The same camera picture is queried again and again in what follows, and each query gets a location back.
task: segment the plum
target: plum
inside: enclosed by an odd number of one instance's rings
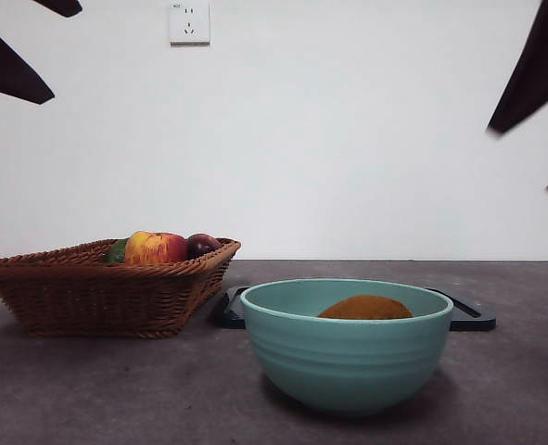
[[[194,234],[187,238],[187,258],[193,259],[220,248],[222,243],[207,234]]]

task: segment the bowl rim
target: bowl rim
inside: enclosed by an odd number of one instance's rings
[[[310,281],[333,281],[333,282],[353,282],[353,283],[377,283],[382,285],[392,285],[392,286],[398,286],[398,287],[405,287],[415,290],[420,290],[424,293],[432,294],[438,299],[443,300],[445,303],[447,303],[447,307],[437,311],[428,313],[426,315],[418,315],[410,318],[392,318],[388,320],[353,320],[353,319],[345,319],[345,318],[324,318],[324,317],[317,317],[315,315],[299,315],[297,313],[289,313],[289,312],[282,312],[282,311],[275,311],[273,309],[264,308],[258,304],[255,304],[247,299],[247,294],[249,294],[252,290],[259,289],[262,287],[269,287],[269,286],[276,286],[281,284],[287,284],[287,283],[298,283],[298,282],[310,282]],[[291,320],[304,320],[314,323],[331,323],[331,324],[409,324],[409,323],[417,323],[424,320],[430,320],[433,318],[440,318],[443,315],[446,315],[447,313],[452,312],[453,309],[453,303],[452,300],[445,297],[439,292],[435,292],[430,289],[426,289],[424,287],[420,286],[412,286],[412,285],[406,285],[403,283],[395,283],[391,281],[379,281],[379,280],[366,280],[366,279],[360,279],[360,278],[295,278],[295,279],[289,279],[289,280],[277,280],[277,281],[271,281],[268,283],[261,283],[259,285],[251,286],[247,289],[245,289],[240,294],[240,300],[243,305],[253,309],[254,311],[258,312],[264,312],[268,315],[272,315],[274,317],[279,318],[286,318]]]

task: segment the black tray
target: black tray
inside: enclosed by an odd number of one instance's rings
[[[212,320],[220,327],[228,329],[245,329],[243,307],[240,294],[250,286],[229,288],[220,298],[212,312]],[[478,303],[453,297],[441,290],[429,288],[451,299],[452,331],[490,331],[496,327],[496,316]]]

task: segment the green fruit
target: green fruit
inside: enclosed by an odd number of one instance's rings
[[[125,256],[125,245],[129,238],[118,239],[115,241],[110,248],[108,248],[107,253],[103,257],[105,262],[123,262],[123,257]]]

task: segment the yellow and red apple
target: yellow and red apple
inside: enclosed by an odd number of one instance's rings
[[[134,232],[125,245],[125,264],[159,264],[185,261],[187,243],[180,235],[167,232]]]

